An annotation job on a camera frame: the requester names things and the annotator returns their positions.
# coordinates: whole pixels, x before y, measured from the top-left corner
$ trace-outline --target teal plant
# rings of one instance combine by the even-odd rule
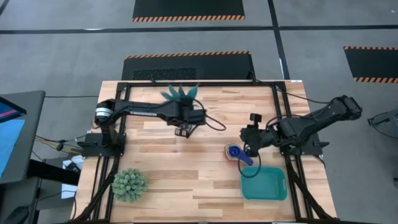
[[[198,85],[193,87],[188,91],[187,94],[184,93],[184,90],[182,89],[182,86],[178,88],[178,91],[174,90],[172,85],[169,85],[169,91],[170,94],[162,92],[162,96],[166,98],[166,100],[170,101],[178,101],[181,103],[187,103],[187,104],[192,104],[193,99],[195,99],[197,93],[198,93]]]
[[[138,169],[123,170],[112,183],[114,197],[122,202],[136,202],[147,189],[147,177]]]

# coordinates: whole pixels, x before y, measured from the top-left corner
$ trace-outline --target teal plastic bin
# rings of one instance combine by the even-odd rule
[[[242,173],[254,175],[257,167],[245,167]],[[241,175],[243,197],[248,200],[285,200],[287,196],[286,176],[278,167],[262,166],[258,175],[245,178]]]

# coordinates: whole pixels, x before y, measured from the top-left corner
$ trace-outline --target wire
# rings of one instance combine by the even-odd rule
[[[197,102],[197,103],[201,106],[202,110],[205,112],[205,117],[207,117],[207,118],[210,119],[210,120],[213,120],[214,122],[216,122],[217,124],[219,124],[222,128],[215,128],[215,127],[213,127],[212,125],[210,125],[209,123],[206,122],[207,126],[209,126],[211,129],[214,129],[214,130],[216,130],[216,131],[225,131],[225,130],[226,130],[226,126],[225,126],[223,123],[221,123],[220,121],[218,121],[218,120],[212,118],[211,116],[208,116],[208,115],[207,115],[207,113],[206,113],[206,111],[205,111],[205,107],[203,106],[202,103],[200,103],[197,99],[193,99],[193,100],[194,100],[195,102]]]
[[[98,96],[45,96],[44,98],[98,98]]]
[[[80,138],[82,138],[82,137],[85,137],[86,135],[87,135],[87,134],[84,134],[84,135],[82,135],[82,136],[78,136],[78,137],[75,137],[75,138],[69,139],[69,140],[65,140],[65,139],[61,139],[61,140],[51,140],[51,139],[43,138],[42,136],[38,136],[38,135],[36,135],[36,137],[39,137],[39,138],[41,138],[41,139],[44,139],[44,140],[50,141],[50,142],[65,143],[65,142],[70,142],[70,141],[77,141],[77,139],[80,139]]]
[[[317,156],[317,155],[313,155],[315,158],[317,158],[322,164],[323,164],[323,166],[324,167],[326,167],[326,164],[325,164],[325,161],[323,161],[323,159],[321,159],[319,156]]]
[[[255,79],[254,81],[255,81],[255,82],[262,83],[262,81],[260,81],[260,80],[258,80],[258,79]],[[300,98],[300,99],[303,99],[303,100],[308,100],[308,101],[313,102],[313,103],[319,103],[319,104],[328,104],[328,103],[329,103],[329,102],[322,102],[322,101],[317,101],[317,100],[311,100],[311,99],[308,99],[308,98],[306,98],[306,97],[302,97],[302,96],[295,95],[295,94],[293,94],[293,93],[288,93],[288,92],[286,92],[286,91],[284,91],[284,90],[281,90],[280,88],[277,88],[276,90],[279,91],[279,92],[282,92],[282,93],[286,93],[286,94],[288,94],[288,95],[290,95],[290,96],[295,96],[295,97]]]
[[[54,196],[60,195],[60,194],[62,194],[62,193],[64,193],[64,192],[76,193],[76,192],[74,192],[74,191],[71,191],[71,190],[63,190],[63,191],[61,191],[61,192],[58,192],[58,193],[56,193],[56,194],[53,194],[53,195],[50,195],[50,196],[46,196],[46,197],[43,197],[43,198],[39,198],[39,199],[38,199],[38,201],[45,200],[45,199],[47,199],[47,198],[50,198],[50,197],[54,197]]]
[[[71,190],[63,190],[63,191],[61,191],[61,192],[58,192],[58,193],[56,193],[56,194],[53,194],[53,195],[50,195],[50,196],[47,196],[47,197],[44,197],[44,198],[40,198],[40,199],[38,199],[38,201],[45,200],[45,199],[47,199],[47,198],[50,198],[50,197],[57,196],[57,195],[59,195],[59,194],[62,194],[63,192],[71,192],[71,193],[74,193],[74,194],[73,194],[73,203],[75,204],[75,211],[73,212],[73,216],[72,216],[72,220],[73,220],[73,219],[75,219],[75,216],[76,216],[76,210],[77,210],[77,203],[76,203],[76,191],[71,191]]]
[[[39,158],[39,159],[40,159],[40,161],[43,161],[43,160],[42,160],[42,158],[40,158],[40,156],[38,156],[38,155],[36,154],[36,152],[35,152],[35,151],[33,151],[33,150],[32,150],[32,152],[33,152],[33,154],[35,154],[35,156],[36,156],[37,158]]]
[[[35,141],[41,142],[41,143],[43,143],[43,144],[46,144],[46,145],[48,145],[49,147],[51,147],[52,149],[55,149],[55,150],[57,150],[57,146],[58,146],[59,144],[65,144],[65,143],[55,144],[54,142],[49,142],[49,141],[43,140],[43,139],[41,139],[41,138],[35,138]],[[73,154],[76,154],[76,155],[81,155],[80,152],[76,152],[76,151],[74,151],[73,149],[69,149],[69,151],[63,151],[63,150],[61,150],[60,152],[66,152],[66,153],[73,153]]]
[[[100,166],[101,156],[98,156],[97,166],[95,168],[95,175],[94,175],[94,184],[93,184],[93,191],[91,192],[91,199],[94,197],[95,185],[97,182],[97,175],[98,175],[98,167]]]
[[[261,170],[261,156],[260,156],[260,154],[258,154],[258,156],[259,156],[259,168],[257,169],[255,174],[250,175],[250,176],[248,176],[246,174],[243,174],[242,169],[241,169],[241,160],[238,159],[238,170],[239,170],[239,172],[241,173],[241,175],[243,177],[245,177],[245,178],[253,178],[253,177],[257,176],[258,173],[260,173],[260,170]]]
[[[397,137],[391,136],[391,135],[389,135],[389,134],[386,134],[386,133],[384,133],[384,132],[378,130],[377,127],[375,127],[375,125],[373,124],[373,120],[374,120],[375,118],[377,118],[378,116],[384,115],[384,114],[386,114],[386,113],[388,113],[388,112],[379,113],[379,114],[375,115],[373,118],[369,118],[369,119],[368,119],[368,122],[369,122],[369,124],[372,126],[372,128],[374,128],[378,133],[380,133],[380,134],[382,134],[382,135],[384,135],[384,136],[387,136],[387,137],[389,137],[389,138],[392,138],[392,139],[398,139]]]
[[[66,158],[66,157],[68,157],[68,156],[69,156],[69,154],[63,153],[63,154],[59,155],[58,158]]]
[[[189,137],[191,136],[191,134],[193,133],[193,131],[194,131],[197,127],[198,127],[198,126],[195,125],[195,126],[189,131],[189,133],[187,134],[187,138],[189,138]]]

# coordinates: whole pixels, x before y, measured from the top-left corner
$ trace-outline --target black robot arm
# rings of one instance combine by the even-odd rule
[[[204,125],[205,110],[195,110],[192,104],[179,101],[164,103],[142,103],[124,100],[106,100],[98,103],[95,123],[99,127],[112,125],[123,115],[153,116],[167,122],[167,125],[180,127],[184,124]]]
[[[343,95],[331,100],[324,108],[305,116],[282,118],[268,124],[264,130],[258,129],[258,124],[250,124],[241,130],[241,139],[249,146],[248,156],[256,157],[260,148],[270,145],[301,146],[323,128],[337,121],[356,120],[361,113],[362,108],[355,100]]]

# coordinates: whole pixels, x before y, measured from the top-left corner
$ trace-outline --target green succulent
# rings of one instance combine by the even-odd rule
[[[147,177],[138,169],[123,170],[112,183],[114,197],[122,202],[136,202],[147,189]]]

